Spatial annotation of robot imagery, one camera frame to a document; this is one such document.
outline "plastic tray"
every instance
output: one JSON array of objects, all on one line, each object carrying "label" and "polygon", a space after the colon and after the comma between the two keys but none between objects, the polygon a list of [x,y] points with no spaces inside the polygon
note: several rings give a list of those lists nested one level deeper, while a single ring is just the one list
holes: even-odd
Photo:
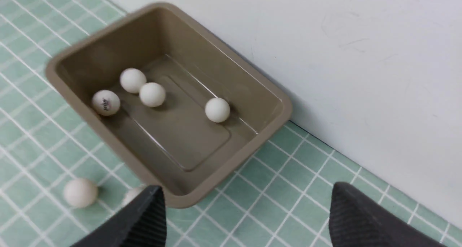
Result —
[{"label": "plastic tray", "polygon": [[[119,84],[142,70],[167,91],[148,108]],[[289,119],[278,87],[177,7],[156,3],[129,14],[53,58],[46,76],[145,183],[161,185],[167,205],[192,206],[239,167]],[[114,91],[121,109],[101,117],[91,97]],[[205,103],[221,97],[231,116],[214,123]]]}]

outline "ping pong ball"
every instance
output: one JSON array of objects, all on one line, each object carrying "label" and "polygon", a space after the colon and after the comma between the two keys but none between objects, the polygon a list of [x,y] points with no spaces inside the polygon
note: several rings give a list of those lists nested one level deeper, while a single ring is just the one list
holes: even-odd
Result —
[{"label": "ping pong ball", "polygon": [[147,83],[140,89],[141,102],[147,107],[158,107],[165,101],[165,89],[157,83]]},{"label": "ping pong ball", "polygon": [[98,114],[110,116],[119,110],[120,99],[114,92],[101,90],[93,96],[91,104]]},{"label": "ping pong ball", "polygon": [[86,178],[76,178],[64,187],[64,199],[77,208],[90,206],[98,197],[98,187]]},{"label": "ping pong ball", "polygon": [[205,105],[205,115],[212,122],[224,122],[230,115],[230,105],[224,99],[212,98]]},{"label": "ping pong ball", "polygon": [[137,94],[146,83],[146,76],[135,68],[127,68],[120,75],[120,85],[127,92]]}]

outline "floor tile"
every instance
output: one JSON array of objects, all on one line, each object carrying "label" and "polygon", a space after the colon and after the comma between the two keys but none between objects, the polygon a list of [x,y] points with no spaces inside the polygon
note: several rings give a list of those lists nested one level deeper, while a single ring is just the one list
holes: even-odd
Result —
[{"label": "floor tile", "polygon": [[121,163],[120,158],[107,145],[94,152],[94,156],[111,170]]},{"label": "floor tile", "polygon": [[98,202],[84,209],[73,209],[71,213],[89,231],[98,228],[98,226],[110,217],[109,211]]},{"label": "floor tile", "polygon": [[252,247],[264,247],[271,238],[269,232],[249,217],[242,221],[233,235],[246,246]]},{"label": "floor tile", "polygon": [[202,217],[188,234],[201,247],[216,247],[226,239],[226,234],[209,219]]},{"label": "floor tile", "polygon": [[5,190],[5,194],[21,209],[27,206],[39,193],[40,188],[25,176]]},{"label": "floor tile", "polygon": [[276,178],[265,192],[281,206],[290,210],[300,197],[300,192],[281,178]]},{"label": "floor tile", "polygon": [[74,138],[80,142],[87,150],[92,150],[101,142],[101,139],[96,133],[86,125],[74,134]]},{"label": "floor tile", "polygon": [[45,91],[45,89],[48,89],[48,85],[35,75],[22,82],[18,88],[21,89],[27,97],[32,99]]},{"label": "floor tile", "polygon": [[83,123],[82,118],[71,107],[67,107],[66,110],[56,116],[55,121],[68,132],[73,131]]},{"label": "floor tile", "polygon": [[354,174],[351,173],[351,171],[332,159],[327,161],[326,165],[319,174],[330,183],[351,182],[354,177]]},{"label": "floor tile", "polygon": [[266,196],[261,196],[250,213],[273,232],[276,231],[287,215]]},{"label": "floor tile", "polygon": [[98,190],[99,199],[104,201],[112,210],[116,210],[122,204],[127,188],[116,178],[110,177]]},{"label": "floor tile", "polygon": [[0,136],[0,145],[4,147],[24,136],[24,133],[11,121],[0,125],[0,134],[8,134],[8,136]]},{"label": "floor tile", "polygon": [[380,205],[404,222],[409,221],[409,218],[411,218],[411,213],[409,211],[392,201],[388,196],[383,198]]},{"label": "floor tile", "polygon": [[289,217],[278,233],[279,237],[292,247],[305,247],[315,239],[315,235],[292,217]]},{"label": "floor tile", "polygon": [[20,142],[9,152],[22,166],[28,166],[43,154],[42,149],[29,138]]},{"label": "floor tile", "polygon": [[51,91],[36,101],[38,107],[46,114],[52,115],[56,110],[62,107],[66,101],[55,91]]},{"label": "floor tile", "polygon": [[417,202],[414,201],[414,199],[411,199],[409,196],[406,196],[403,192],[399,191],[393,186],[390,187],[387,195],[393,197],[410,210],[414,210],[415,206],[417,205]]},{"label": "floor tile", "polygon": [[422,218],[425,219],[427,222],[430,222],[431,224],[440,228],[442,231],[446,230],[448,222],[445,221],[445,219],[442,219],[437,214],[430,211],[429,209],[427,209],[426,207],[424,207],[423,205],[419,205],[419,208],[417,209],[417,214],[419,216],[422,216]]},{"label": "floor tile", "polygon": [[372,174],[371,172],[369,172],[368,170],[366,170],[365,168],[361,169],[361,171],[359,172],[359,175],[361,177],[363,177],[364,179],[366,179],[367,181],[373,183],[376,187],[378,187],[380,190],[382,191],[385,191],[387,189],[387,186],[388,186],[388,183],[386,183],[385,181],[383,181],[381,178],[379,178],[378,176]]},{"label": "floor tile", "polygon": [[307,140],[313,143],[316,147],[320,148],[322,151],[324,151],[327,154],[330,154],[334,150],[332,147],[320,141],[318,138],[314,137],[313,135],[308,136]]},{"label": "floor tile", "polygon": [[460,247],[459,244],[457,244],[456,242],[450,240],[449,238],[445,238],[444,241],[443,241],[443,244],[447,247]]},{"label": "floor tile", "polygon": [[119,12],[110,6],[103,6],[96,11],[96,16],[98,16],[104,22],[110,22],[114,18],[119,17],[119,15]]},{"label": "floor tile", "polygon": [[454,239],[456,239],[457,241],[462,243],[462,230],[460,230],[459,228],[455,227],[454,225],[450,225],[448,234],[454,237]]},{"label": "floor tile", "polygon": [[16,215],[16,211],[10,204],[5,201],[3,197],[0,196],[0,224],[5,224],[6,221],[13,218]]},{"label": "floor tile", "polygon": [[76,168],[73,173],[79,178],[87,178],[95,183],[99,183],[99,181],[105,178],[108,174],[107,170],[100,166],[96,160],[91,157],[85,160],[85,162]]},{"label": "floor tile", "polygon": [[41,231],[47,230],[62,214],[63,212],[46,196],[26,212]]},{"label": "floor tile", "polygon": [[185,209],[167,208],[167,218],[183,232],[186,232],[189,229],[200,214],[200,211],[194,207]]},{"label": "floor tile", "polygon": [[43,122],[45,116],[35,106],[30,104],[15,116],[15,120],[25,130],[30,130]]},{"label": "floor tile", "polygon": [[83,236],[85,232],[69,218],[65,218],[48,234],[50,240],[57,246],[70,246]]},{"label": "floor tile", "polygon": [[46,149],[53,147],[62,140],[66,135],[54,123],[48,122],[38,130],[35,130],[32,136]]},{"label": "floor tile", "polygon": [[181,234],[179,234],[173,227],[167,225],[167,241],[165,246],[172,247],[178,242],[180,239]]},{"label": "floor tile", "polygon": [[215,199],[215,197],[218,195],[218,191],[212,190],[210,193],[208,193],[199,203],[196,205],[202,209],[205,210],[209,204]]},{"label": "floor tile", "polygon": [[383,195],[382,192],[366,183],[362,178],[356,178],[353,182],[353,186],[358,188],[361,192],[365,193],[366,196],[370,197],[375,202],[378,202]]},{"label": "floor tile", "polygon": [[207,211],[207,214],[229,232],[234,229],[236,224],[241,220],[242,216],[244,216],[244,212],[238,209],[224,196],[219,196],[216,199]]},{"label": "floor tile", "polygon": [[307,197],[303,197],[292,214],[315,231],[320,231],[329,217],[329,213]]},{"label": "floor tile", "polygon": [[289,154],[292,154],[300,142],[302,142],[302,138],[300,138],[300,136],[293,133],[286,127],[279,129],[269,140]]},{"label": "floor tile", "polygon": [[236,177],[225,190],[225,194],[236,201],[242,208],[248,209],[260,193],[242,178]]},{"label": "floor tile", "polygon": [[328,156],[307,142],[304,142],[294,154],[294,158],[311,168],[314,172],[318,172]]},{"label": "floor tile", "polygon": [[293,183],[300,190],[305,190],[315,176],[314,173],[307,170],[293,159],[284,166],[280,175]]},{"label": "floor tile", "polygon": [[30,170],[30,175],[44,187],[50,186],[63,174],[64,170],[49,156]]},{"label": "floor tile", "polygon": [[115,174],[131,187],[137,187],[143,184],[142,181],[131,171],[127,165],[119,168]]},{"label": "floor tile", "polygon": [[269,142],[265,142],[255,156],[275,171],[278,171],[289,157]]},{"label": "floor tile", "polygon": [[295,123],[288,121],[286,122],[286,127],[289,128],[290,130],[295,131],[298,135],[302,137],[306,137],[308,135],[308,132],[306,130],[303,130],[301,127],[296,125]]},{"label": "floor tile", "polygon": [[24,219],[19,218],[0,233],[0,237],[8,246],[29,246],[38,234]]},{"label": "floor tile", "polygon": [[276,175],[255,158],[251,159],[240,173],[260,190],[263,190]]},{"label": "floor tile", "polygon": [[7,113],[11,113],[26,101],[27,99],[20,92],[13,89],[0,97],[0,108]]},{"label": "floor tile", "polygon": [[358,164],[356,164],[355,162],[353,162],[349,158],[345,157],[344,155],[342,155],[342,153],[340,153],[338,151],[335,151],[333,153],[332,157],[334,157],[336,160],[340,161],[345,166],[347,166],[348,168],[353,170],[353,172],[356,172],[356,171],[359,170],[359,165]]},{"label": "floor tile", "polygon": [[[11,81],[13,83],[17,82],[19,79],[25,77],[26,75],[28,75],[30,73],[32,73],[32,71],[27,66],[25,66],[25,64],[23,64],[19,60],[11,63],[10,65],[7,66],[7,68],[2,70],[2,74],[5,75],[6,79],[8,79],[9,81]],[[18,94],[15,97],[23,97],[18,91],[15,91],[15,93]]]},{"label": "floor tile", "polygon": [[313,197],[325,208],[330,208],[330,200],[332,197],[332,186],[320,178],[315,178],[313,184],[307,190],[307,194]]},{"label": "floor tile", "polygon": [[0,157],[0,186],[15,177],[20,169],[7,157]]},{"label": "floor tile", "polygon": [[410,225],[438,242],[441,240],[442,234],[418,217],[413,217]]},{"label": "floor tile", "polygon": [[60,160],[66,168],[71,168],[86,155],[86,152],[71,139],[67,139],[51,154]]}]

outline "white grout line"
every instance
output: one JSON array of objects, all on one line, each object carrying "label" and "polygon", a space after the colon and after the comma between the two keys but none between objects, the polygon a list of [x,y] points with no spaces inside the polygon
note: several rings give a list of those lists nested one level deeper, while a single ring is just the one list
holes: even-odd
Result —
[{"label": "white grout line", "polygon": [[[69,171],[68,168],[66,168],[53,154],[51,154],[43,145],[41,145],[40,142],[38,142],[36,140],[35,137],[33,137],[27,130],[25,130],[18,122],[16,122],[16,120],[14,120],[7,112],[5,112],[3,109],[0,108],[0,112],[3,113],[11,122],[13,122],[25,135],[28,136],[28,138],[30,140],[32,140],[44,153],[46,153],[48,155],[48,157],[50,157],[61,169],[64,170],[64,172],[66,172],[69,176],[71,176],[72,178],[76,178],[76,176],[71,172]],[[107,207],[106,209],[110,212],[110,213],[114,213],[114,211],[108,207],[108,205],[106,203],[103,203],[102,201],[99,200],[99,203],[103,206],[103,207]]]},{"label": "white grout line", "polygon": [[324,229],[326,228],[326,226],[329,224],[329,218],[327,217],[327,219],[324,221],[324,223],[322,224],[321,228],[319,229],[319,232],[316,234],[316,237],[315,239],[313,240],[313,242],[310,244],[310,247],[314,247],[314,245],[317,243],[317,240],[321,237],[321,234],[322,234],[322,231],[324,231]]},{"label": "white grout line", "polygon": [[24,33],[22,30],[20,30],[15,24],[13,24],[13,22],[9,21],[7,18],[5,18],[3,15],[0,15],[3,20],[5,20],[6,22],[8,22],[13,28],[15,28],[19,33],[21,33],[24,37],[26,37],[28,40],[30,40],[38,49],[40,49],[43,53],[45,53],[48,57],[51,57],[51,55],[45,51],[41,46],[39,46],[37,44],[37,42],[35,42],[32,38],[30,38],[28,35],[26,35],[26,33]]},{"label": "white grout line", "polygon": [[[286,127],[287,129],[289,129],[290,131],[292,131],[294,134],[296,134],[297,136],[301,137],[297,132],[295,132],[294,130],[292,130],[290,127],[287,127],[287,125],[284,125],[284,127]],[[309,143],[310,145],[312,145],[313,147],[317,148],[319,151],[321,151],[322,153],[325,153],[327,154],[325,151],[323,151],[322,149],[320,149],[319,147],[317,147],[316,145],[314,145],[312,142],[309,142],[307,141],[307,143]],[[332,160],[334,160],[335,162],[339,163],[340,165],[342,165],[344,168],[346,168],[347,170],[351,171],[352,173],[355,173],[355,171],[353,171],[351,168],[349,168],[348,166],[346,166],[345,164],[341,163],[339,160],[337,160],[336,158],[334,157],[331,157]],[[373,188],[375,188],[377,191],[379,191],[380,193],[384,193],[383,190],[381,190],[378,186],[376,186],[374,183],[371,183],[370,181],[368,181],[366,178],[364,178],[363,176],[361,175],[358,175],[359,178],[361,178],[363,181],[365,181],[367,184],[369,184],[370,186],[372,186]],[[406,209],[408,212],[412,213],[414,217],[417,217],[419,219],[421,219],[424,223],[426,223],[427,225],[429,225],[430,227],[434,228],[435,230],[439,231],[440,233],[444,233],[441,229],[439,229],[438,227],[436,227],[434,224],[432,224],[431,222],[429,221],[426,221],[426,219],[424,219],[422,216],[419,216],[418,214],[415,213],[415,211],[417,211],[417,209],[414,209],[414,210],[410,210],[408,207],[406,207],[404,204],[402,204],[401,202],[399,202],[398,200],[396,200],[395,198],[393,198],[392,196],[388,195],[388,193],[386,194],[386,196],[391,200],[393,201],[395,204],[401,206],[402,208]],[[455,240],[453,237],[451,237],[450,235],[446,236],[446,238],[454,241],[456,244],[458,244],[459,246],[462,246],[462,243],[460,243],[459,241]]]},{"label": "white grout line", "polygon": [[0,247],[8,247],[6,242],[2,239],[1,235],[0,235]]},{"label": "white grout line", "polygon": [[81,7],[82,9],[84,9],[85,11],[87,11],[89,14],[91,14],[92,16],[94,16],[97,20],[101,21],[104,25],[107,25],[107,23],[102,20],[101,18],[98,17],[98,15],[94,14],[91,10],[87,9],[85,6],[83,6],[80,2],[78,2],[77,0],[71,0],[72,2],[74,2],[75,4],[77,4],[79,7]]},{"label": "white grout line", "polygon": [[[94,147],[91,151],[96,152],[99,148],[102,147],[102,145],[104,145],[104,143],[101,142],[99,145],[97,145],[96,147]],[[31,163],[30,165],[28,165],[28,167],[26,167],[26,170],[30,170],[30,169],[34,168],[35,166],[37,166],[39,163],[41,163],[41,161],[43,161],[43,160],[45,159],[44,157],[42,157],[42,156],[44,156],[44,155],[45,155],[45,153],[42,153],[42,155],[39,156],[39,157],[37,158],[37,160],[35,160],[33,163]],[[69,170],[70,170],[70,171],[76,170],[80,165],[82,165],[82,164],[88,159],[88,157],[89,157],[88,155],[85,155],[84,157],[82,157],[82,158],[81,158],[80,160],[78,160]],[[24,173],[21,172],[21,173],[19,173],[18,175],[19,175],[18,177],[21,178],[21,177],[24,175]],[[67,175],[68,175],[68,174],[66,174],[66,173],[61,174],[58,178],[56,178],[55,181],[53,181],[53,182],[46,188],[46,190],[50,190],[50,189],[55,188],[59,183],[61,183],[61,181],[63,181],[63,179],[64,179]],[[46,195],[45,192],[44,192],[44,191],[41,191],[40,194],[39,194],[38,196],[36,196],[36,198],[34,198],[25,208],[23,208],[22,211],[23,211],[23,212],[28,211],[28,209],[30,209],[34,204],[37,203],[37,201],[39,201],[40,199],[42,199],[45,195]],[[3,230],[5,230],[6,228],[8,228],[8,227],[9,227],[13,222],[15,222],[19,217],[20,217],[20,215],[19,215],[19,213],[17,213],[17,214],[16,214],[15,216],[13,216],[10,220],[8,220],[4,225],[2,225],[2,226],[0,227],[0,233],[1,233]]]},{"label": "white grout line", "polygon": [[448,231],[449,231],[450,226],[451,226],[451,224],[449,224],[449,222],[448,222],[448,225],[446,225],[446,229],[444,230],[444,233],[441,236],[441,239],[439,240],[440,243],[442,243],[444,241],[444,239],[446,238],[446,235],[448,235]]},{"label": "white grout line", "polygon": [[[268,142],[270,144],[272,144],[273,146],[275,146],[278,150],[282,151],[283,153],[289,155],[289,153],[285,152],[281,147],[279,147],[278,145],[276,145],[274,142],[268,140]],[[302,167],[306,168],[307,170],[311,171],[317,178],[320,178],[322,181],[324,181],[325,183],[327,183],[329,186],[333,186],[332,183],[330,183],[330,181],[328,181],[327,179],[325,179],[324,177],[322,177],[321,175],[319,175],[318,172],[312,170],[311,168],[309,168],[307,165],[305,165],[303,162],[301,162],[300,160],[298,160],[297,158],[295,158],[294,156],[292,156],[292,159],[295,160],[297,163],[299,163]]]},{"label": "white grout line", "polygon": [[385,188],[385,191],[382,193],[382,196],[380,196],[380,200],[377,202],[377,204],[381,204],[383,201],[383,198],[385,198],[386,194],[388,194],[388,190],[390,190],[390,184]]},{"label": "white grout line", "polygon": [[[61,222],[66,218],[66,215],[65,214],[62,214],[60,217],[58,217],[58,219],[56,219],[56,221],[54,221],[50,227],[48,227],[48,229],[46,229],[43,233],[45,235],[48,235],[54,228],[56,228],[58,225],[61,224]],[[35,241],[33,241],[29,247],[35,247],[37,246],[37,244],[40,243],[42,239],[40,237],[38,237]]]},{"label": "white grout line", "polygon": [[58,38],[60,38],[62,41],[64,41],[66,44],[70,45],[66,40],[64,40],[64,38],[62,38],[60,35],[58,35],[58,33],[56,33],[56,31],[54,31],[53,29],[51,29],[48,25],[46,25],[41,19],[37,18],[35,15],[33,15],[26,7],[22,6],[20,3],[18,3],[16,0],[13,0],[14,3],[16,3],[16,5],[18,5],[20,8],[22,8],[23,10],[25,10],[27,13],[29,13],[29,15],[31,15],[33,18],[35,18],[38,22],[42,23],[46,28],[48,28],[52,33],[54,33]]},{"label": "white grout line", "polygon": [[[199,208],[198,206],[195,206],[196,209],[198,209],[199,211],[202,211],[201,208]],[[223,241],[222,245],[228,241],[229,238],[233,239],[239,246],[241,247],[245,247],[245,244],[243,244],[239,239],[237,239],[236,237],[234,237],[234,235],[232,235],[232,232],[228,232],[228,230],[224,229],[217,221],[215,221],[215,219],[213,219],[213,217],[211,217],[209,214],[205,213],[204,212],[204,216],[210,220],[211,223],[213,223],[213,225],[215,225],[218,229],[220,229],[223,233],[225,233],[227,236],[226,236],[226,239]]]},{"label": "white grout line", "polygon": [[[226,199],[228,199],[228,201],[233,203],[239,210],[241,210],[242,212],[246,212],[246,209],[244,209],[238,203],[236,203],[236,201],[234,201],[234,199],[232,199],[230,196],[226,195],[226,193],[224,193],[224,191],[219,190],[219,189],[217,189],[217,191],[219,193],[221,193],[222,196],[224,196]],[[252,214],[248,214],[247,217],[252,219],[256,224],[258,224],[261,228],[263,228],[265,231],[267,231],[270,235],[276,237],[276,239],[278,239],[280,242],[282,242],[282,244],[284,244],[286,247],[291,247],[285,240],[283,240],[282,238],[280,238],[279,236],[274,234],[274,232],[272,230],[270,230],[268,227],[266,227],[266,225],[264,225],[262,222],[260,222],[258,219],[256,219]]]},{"label": "white grout line", "polygon": [[45,240],[45,242],[47,242],[48,245],[54,247],[55,245],[53,244],[53,242],[48,238],[46,237],[43,232],[40,230],[40,228],[38,226],[36,226],[36,224],[34,224],[30,218],[25,215],[23,213],[23,211],[10,199],[10,197],[3,193],[3,192],[0,192],[0,196],[2,196],[3,199],[5,199],[5,201],[8,202],[8,204],[10,204],[11,207],[13,207],[13,209],[29,224],[29,226],[34,230],[36,231],[36,233],[38,235],[40,235],[40,237],[43,238],[43,240]]},{"label": "white grout line", "polygon": [[116,10],[120,15],[126,15],[126,12],[117,8],[116,6],[114,6],[112,3],[110,3],[109,1],[107,0],[101,0],[102,2],[106,3],[109,7],[113,8],[114,10]]},{"label": "white grout line", "polygon": [[[356,179],[358,178],[359,176],[359,173],[361,172],[361,170],[363,169],[363,167],[360,167],[359,170],[356,172],[356,174],[354,175],[353,179],[351,180],[350,184],[353,184]],[[310,247],[314,247],[315,243],[317,242],[317,240],[321,237],[321,234],[322,234],[322,231],[325,229],[325,227],[328,225],[328,222],[329,222],[329,217],[327,217],[327,219],[325,220],[324,224],[322,224],[322,227],[320,228],[319,232],[316,234],[316,237],[315,237],[315,240],[313,240],[313,242],[311,243]]]},{"label": "white grout line", "polygon": [[[112,170],[112,172],[117,172],[120,168],[124,166],[124,164],[124,162],[117,164],[117,166]],[[108,173],[103,179],[101,179],[101,181],[99,181],[98,186],[102,186],[103,183],[105,183],[109,178],[111,178],[111,174]]]},{"label": "white grout line", "polygon": [[[330,157],[332,156],[332,154],[335,152],[335,150],[332,151],[332,153],[330,153],[329,156],[327,156],[326,160],[324,161],[324,163],[322,164],[321,168],[318,170],[317,173],[315,174],[319,174],[319,172],[325,167],[325,165],[327,164],[327,162],[329,161]],[[306,193],[308,191],[308,189],[310,189],[310,186],[313,184],[313,182],[315,181],[316,179],[316,176],[314,176],[310,183],[306,186],[305,190],[303,190],[304,193]],[[276,229],[276,231],[274,232],[274,235],[273,237],[271,237],[271,239],[268,241],[268,243],[266,244],[266,247],[269,247],[272,243],[272,241],[274,240],[274,236],[277,235],[279,233],[279,231],[282,229],[282,227],[284,226],[285,222],[287,221],[287,219],[289,219],[289,217],[291,217],[291,214],[292,212],[294,211],[294,209],[297,207],[298,203],[300,203],[300,201],[303,199],[305,194],[301,194],[299,196],[299,198],[297,199],[297,201],[295,202],[294,206],[292,206],[292,208],[290,209],[290,211],[287,213],[286,217],[284,217],[284,220],[281,222],[281,224],[279,225],[279,227]]]},{"label": "white grout line", "polygon": [[[236,178],[237,176],[237,173],[235,173],[233,175],[233,177],[230,179],[230,181],[228,181],[228,183],[226,183],[226,185],[223,187],[223,191],[226,190],[226,188],[228,188],[228,186],[231,184],[231,182]],[[208,204],[208,206],[206,207],[206,209],[204,209],[201,214],[199,214],[199,216],[196,218],[196,220],[189,226],[189,228],[186,230],[186,232],[180,237],[180,239],[178,239],[178,241],[175,243],[175,245],[173,247],[178,247],[178,244],[180,244],[180,242],[183,240],[184,237],[187,236],[187,234],[194,228],[194,226],[199,222],[199,220],[204,216],[204,214],[210,209],[211,206],[213,206],[213,204],[215,203],[215,201],[218,199],[218,197],[220,196],[221,194],[218,193],[213,199],[212,201],[210,201],[210,203]]]},{"label": "white grout line", "polygon": [[40,112],[42,112],[43,115],[45,115],[45,117],[47,117],[48,119],[50,119],[50,121],[56,125],[56,127],[58,127],[58,129],[60,129],[65,135],[69,136],[69,138],[71,138],[71,140],[76,143],[76,145],[81,148],[84,152],[86,152],[87,154],[89,154],[92,158],[94,158],[94,160],[96,160],[97,163],[99,163],[99,165],[101,165],[104,169],[106,169],[109,173],[111,173],[112,176],[114,176],[114,178],[116,178],[117,180],[119,180],[126,188],[130,188],[130,186],[125,182],[123,181],[119,176],[117,176],[116,174],[114,174],[106,165],[104,165],[104,163],[101,162],[101,160],[99,160],[99,158],[97,158],[96,156],[94,156],[87,148],[85,148],[78,140],[76,140],[71,134],[69,134],[68,131],[66,131],[63,127],[61,127],[61,125],[59,125],[54,119],[52,119],[44,110],[42,110],[34,101],[32,101],[26,94],[24,94],[23,91],[21,91],[15,84],[13,84],[13,82],[11,82],[9,79],[7,79],[2,73],[0,73],[0,76],[5,79],[5,81],[7,81],[11,86],[13,86],[13,88],[15,88],[22,96],[24,96],[28,101],[30,101],[30,103],[35,106]]},{"label": "white grout line", "polygon": [[[263,160],[257,158],[256,156],[254,157],[257,161],[259,161],[259,163],[261,163],[262,165],[264,165],[266,168],[268,168],[269,170],[273,171],[274,173],[276,173],[275,170],[273,170],[270,166],[268,166],[266,163],[263,162]],[[284,180],[286,183],[288,183],[289,185],[291,185],[295,190],[297,190],[298,192],[300,192],[301,194],[304,194],[307,198],[310,198],[311,201],[313,201],[317,206],[319,206],[320,208],[322,208],[324,211],[326,212],[330,212],[329,209],[327,209],[326,207],[324,207],[321,203],[319,203],[318,201],[316,201],[312,196],[310,196],[309,194],[307,193],[304,193],[302,189],[298,188],[296,185],[294,185],[292,182],[290,182],[287,178],[285,178],[284,176],[282,176],[281,174],[277,174],[279,178],[281,178],[282,180]]]},{"label": "white grout line", "polygon": [[183,239],[186,239],[191,243],[192,246],[200,247],[189,236],[187,236],[186,233],[184,233],[180,228],[178,228],[173,222],[171,222],[168,219],[167,219],[167,224],[170,225],[170,227],[172,227],[175,231],[177,231],[181,235],[180,239],[178,239],[178,241],[176,242],[176,245],[178,245]]},{"label": "white grout line", "polygon": [[409,220],[407,221],[407,224],[410,224],[412,222],[412,219],[417,213],[417,209],[419,209],[419,203],[416,204],[414,211],[411,213],[411,217],[409,217]]},{"label": "white grout line", "polygon": [[48,0],[42,0],[45,4],[47,4],[48,6],[50,6],[52,9],[54,9],[56,12],[58,12],[59,14],[61,14],[61,16],[63,16],[65,19],[67,19],[70,23],[72,23],[74,26],[76,26],[78,29],[82,30],[84,33],[86,33],[87,35],[88,32],[86,32],[82,27],[80,27],[77,23],[75,23],[74,21],[72,21],[68,16],[66,16],[64,13],[62,13],[58,8],[56,8],[54,5],[52,5],[51,3],[48,2]]},{"label": "white grout line", "polygon": [[234,232],[236,231],[236,229],[239,227],[239,225],[241,225],[241,223],[244,221],[244,219],[249,215],[250,211],[253,209],[253,207],[257,204],[257,202],[260,200],[260,198],[264,195],[265,191],[271,186],[271,183],[278,177],[278,175],[280,174],[280,172],[284,169],[284,167],[287,165],[287,163],[289,163],[289,161],[291,160],[292,156],[298,151],[298,149],[300,148],[300,146],[302,146],[303,144],[303,140],[297,145],[297,147],[295,148],[295,150],[292,152],[292,154],[287,158],[287,160],[284,162],[284,164],[281,166],[281,168],[279,168],[279,170],[277,172],[275,172],[275,174],[273,175],[273,177],[271,178],[271,180],[269,181],[269,183],[264,187],[264,189],[260,192],[259,196],[255,199],[255,201],[252,203],[252,205],[246,210],[246,212],[244,213],[243,217],[241,218],[241,220],[239,220],[239,222],[234,226],[234,228],[231,230],[230,234],[228,235],[228,237],[226,237],[226,239],[224,240],[224,242],[220,245],[220,247],[223,247],[226,242],[228,242],[228,239],[231,237],[232,234],[234,234]]}]

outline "green tile floor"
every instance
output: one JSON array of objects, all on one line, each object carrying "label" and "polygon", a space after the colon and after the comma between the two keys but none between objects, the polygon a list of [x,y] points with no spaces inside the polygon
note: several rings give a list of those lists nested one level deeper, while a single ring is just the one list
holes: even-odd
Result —
[{"label": "green tile floor", "polygon": [[[66,247],[140,185],[44,78],[48,59],[125,14],[106,0],[0,0],[0,246]],[[96,204],[62,199],[75,177]],[[462,232],[291,122],[203,201],[168,209],[169,247],[325,247],[330,193],[348,181],[449,247]]]}]

